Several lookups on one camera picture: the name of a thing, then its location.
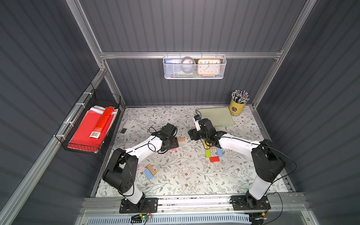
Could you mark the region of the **green block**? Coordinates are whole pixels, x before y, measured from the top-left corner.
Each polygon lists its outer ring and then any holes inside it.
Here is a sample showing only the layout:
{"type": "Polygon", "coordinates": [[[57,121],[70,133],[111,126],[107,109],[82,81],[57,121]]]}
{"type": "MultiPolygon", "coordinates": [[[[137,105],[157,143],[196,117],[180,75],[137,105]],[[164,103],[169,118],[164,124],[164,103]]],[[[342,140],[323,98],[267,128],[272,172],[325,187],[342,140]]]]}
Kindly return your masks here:
{"type": "Polygon", "coordinates": [[[212,157],[212,153],[211,153],[211,150],[210,150],[210,149],[205,150],[205,157],[206,157],[206,158],[212,157]]]}

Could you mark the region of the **light blue block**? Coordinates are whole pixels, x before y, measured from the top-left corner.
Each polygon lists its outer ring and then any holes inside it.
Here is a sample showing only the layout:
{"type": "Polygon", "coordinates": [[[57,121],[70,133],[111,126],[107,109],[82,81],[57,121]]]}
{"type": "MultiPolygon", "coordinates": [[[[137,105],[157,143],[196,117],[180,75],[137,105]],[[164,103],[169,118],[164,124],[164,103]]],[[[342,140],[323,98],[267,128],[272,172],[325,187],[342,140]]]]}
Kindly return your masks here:
{"type": "Polygon", "coordinates": [[[217,148],[217,155],[218,155],[218,157],[222,157],[222,156],[223,156],[222,149],[217,148]]]}

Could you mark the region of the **red block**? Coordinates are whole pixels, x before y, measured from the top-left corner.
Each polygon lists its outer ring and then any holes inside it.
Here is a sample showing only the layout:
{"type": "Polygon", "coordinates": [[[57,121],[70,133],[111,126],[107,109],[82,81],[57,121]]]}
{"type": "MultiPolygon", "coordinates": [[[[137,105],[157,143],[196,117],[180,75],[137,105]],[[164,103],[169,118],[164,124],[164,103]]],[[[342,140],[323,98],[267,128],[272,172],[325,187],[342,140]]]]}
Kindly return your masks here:
{"type": "Polygon", "coordinates": [[[215,163],[215,162],[219,162],[220,161],[220,157],[216,156],[216,157],[210,157],[209,158],[211,163],[215,163]]]}

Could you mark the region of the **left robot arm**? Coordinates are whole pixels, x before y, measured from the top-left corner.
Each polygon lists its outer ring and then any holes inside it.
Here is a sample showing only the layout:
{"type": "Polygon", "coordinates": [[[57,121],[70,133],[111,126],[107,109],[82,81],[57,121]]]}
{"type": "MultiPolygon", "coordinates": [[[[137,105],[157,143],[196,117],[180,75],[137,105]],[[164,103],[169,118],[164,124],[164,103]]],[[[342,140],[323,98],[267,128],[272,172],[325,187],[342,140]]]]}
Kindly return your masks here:
{"type": "Polygon", "coordinates": [[[102,180],[115,188],[132,204],[140,204],[145,194],[135,184],[138,164],[153,153],[164,154],[179,147],[177,127],[168,123],[154,131],[140,144],[123,150],[113,151],[102,174],[102,180]]]}

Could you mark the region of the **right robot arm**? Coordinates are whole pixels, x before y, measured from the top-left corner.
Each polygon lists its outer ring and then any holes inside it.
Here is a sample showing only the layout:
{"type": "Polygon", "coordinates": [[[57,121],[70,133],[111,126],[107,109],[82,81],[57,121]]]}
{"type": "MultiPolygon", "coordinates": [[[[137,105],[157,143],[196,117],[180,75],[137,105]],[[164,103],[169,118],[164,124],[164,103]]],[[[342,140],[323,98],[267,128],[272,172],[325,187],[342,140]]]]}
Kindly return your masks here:
{"type": "Polygon", "coordinates": [[[193,117],[193,121],[196,128],[188,131],[190,140],[202,139],[206,147],[231,150],[252,159],[256,178],[246,192],[246,198],[260,201],[286,165],[281,157],[274,154],[272,142],[267,139],[261,142],[250,141],[235,137],[225,131],[217,131],[209,119],[202,119],[198,114],[193,117]]]}

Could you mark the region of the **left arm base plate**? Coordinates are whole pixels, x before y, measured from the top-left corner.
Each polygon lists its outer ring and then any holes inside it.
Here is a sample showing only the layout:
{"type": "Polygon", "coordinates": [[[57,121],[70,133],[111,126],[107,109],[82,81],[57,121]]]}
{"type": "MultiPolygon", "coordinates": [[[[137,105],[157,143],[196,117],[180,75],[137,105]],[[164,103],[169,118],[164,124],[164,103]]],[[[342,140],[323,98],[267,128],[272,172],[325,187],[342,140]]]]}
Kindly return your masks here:
{"type": "Polygon", "coordinates": [[[135,204],[128,199],[122,199],[119,209],[120,214],[130,213],[156,213],[158,210],[158,198],[143,197],[139,203],[135,204]]]}

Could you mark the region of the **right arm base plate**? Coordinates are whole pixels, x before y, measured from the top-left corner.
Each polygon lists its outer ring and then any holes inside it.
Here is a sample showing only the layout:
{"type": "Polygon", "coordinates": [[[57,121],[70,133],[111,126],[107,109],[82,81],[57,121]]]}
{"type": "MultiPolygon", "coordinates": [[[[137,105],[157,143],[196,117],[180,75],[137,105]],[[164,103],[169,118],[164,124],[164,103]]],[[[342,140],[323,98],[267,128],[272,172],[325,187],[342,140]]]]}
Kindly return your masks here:
{"type": "Polygon", "coordinates": [[[235,195],[230,197],[230,204],[235,211],[268,211],[271,209],[267,196],[263,196],[260,200],[257,200],[251,195],[235,195]]]}

